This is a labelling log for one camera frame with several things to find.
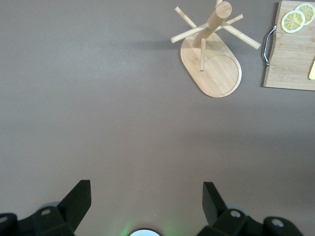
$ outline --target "metal screw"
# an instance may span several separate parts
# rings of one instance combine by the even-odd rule
[[[5,222],[5,221],[7,221],[7,220],[8,220],[8,217],[7,217],[7,216],[1,217],[1,218],[0,218],[0,224],[3,223],[3,222]]]
[[[277,227],[281,227],[281,228],[284,227],[283,222],[279,219],[272,219],[271,223]]]
[[[230,214],[231,214],[231,216],[233,216],[235,218],[240,218],[241,217],[241,214],[238,211],[236,211],[236,210],[232,210],[230,212]]]

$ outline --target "wooden dowel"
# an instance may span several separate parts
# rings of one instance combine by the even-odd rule
[[[205,69],[205,52],[206,52],[206,39],[201,39],[201,54],[200,54],[200,71]]]
[[[231,4],[226,1],[221,2],[207,21],[210,28],[203,30],[196,36],[192,44],[193,47],[199,48],[201,45],[201,39],[208,38],[217,29],[217,27],[220,26],[225,21],[225,19],[231,15],[231,12]]]
[[[175,11],[192,27],[195,28],[197,25],[177,6]]]
[[[194,33],[198,33],[200,31],[203,31],[204,29],[207,29],[207,28],[209,28],[209,24],[208,23],[204,23],[204,24],[202,24],[200,26],[197,26],[197,27],[195,27],[193,29],[190,29],[190,30],[184,32],[184,33],[181,33],[179,35],[176,35],[176,36],[172,37],[171,41],[172,41],[172,43],[176,43],[176,42],[182,40],[183,38],[186,38],[186,37],[188,37],[190,35],[193,35]]]
[[[222,2],[222,0],[217,0],[216,7]]]
[[[234,17],[234,18],[231,19],[231,20],[226,21],[226,23],[228,23],[229,25],[231,25],[231,24],[233,24],[233,23],[235,23],[235,22],[237,22],[237,21],[239,21],[239,20],[242,20],[243,17],[244,17],[243,14],[241,14],[241,15],[239,15],[239,16],[237,16],[237,17]],[[219,27],[215,30],[215,32],[217,32],[218,30],[221,30],[221,29],[222,29],[222,26],[219,26]]]
[[[226,31],[230,32],[232,35],[238,37],[239,39],[241,39],[242,41],[244,41],[248,45],[252,46],[253,48],[258,49],[261,46],[260,43],[256,42],[252,38],[248,37],[246,34],[240,32],[238,29],[236,29],[233,26],[227,24],[226,22],[223,22],[221,24],[221,26],[223,27],[223,29],[225,29]]]
[[[233,24],[233,23],[235,23],[235,22],[241,20],[242,18],[243,18],[243,15],[241,14],[241,15],[239,15],[239,16],[237,16],[237,17],[231,19],[231,20],[228,20],[227,23],[228,23],[228,24]],[[198,32],[200,32],[200,31],[203,31],[203,30],[205,30],[206,28],[209,28],[209,24],[208,24],[207,22],[204,23],[204,24],[202,24],[202,25],[200,25],[200,26],[197,26],[197,27],[195,27],[195,28],[193,28],[193,29],[190,29],[190,30],[188,30],[188,31],[186,31],[186,32],[184,32],[184,33],[181,33],[181,34],[179,34],[179,35],[176,35],[176,36],[172,37],[172,38],[171,38],[171,41],[172,41],[172,43],[176,43],[176,42],[178,42],[178,41],[180,41],[180,40],[182,40],[182,39],[184,39],[184,38],[186,38],[186,37],[188,37],[188,36],[193,35],[194,33],[198,33]],[[217,32],[217,31],[220,30],[220,29],[222,29],[221,26],[219,26],[219,27],[215,30],[215,32]]]

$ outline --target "brown table surface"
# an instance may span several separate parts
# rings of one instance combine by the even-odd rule
[[[263,43],[278,1],[230,3]],[[213,181],[258,222],[314,234],[315,92],[262,87],[261,48],[221,30],[242,81],[204,95],[170,41],[190,29],[176,6],[199,25],[215,0],[0,2],[0,212],[22,219],[90,179],[77,236],[194,236]]]

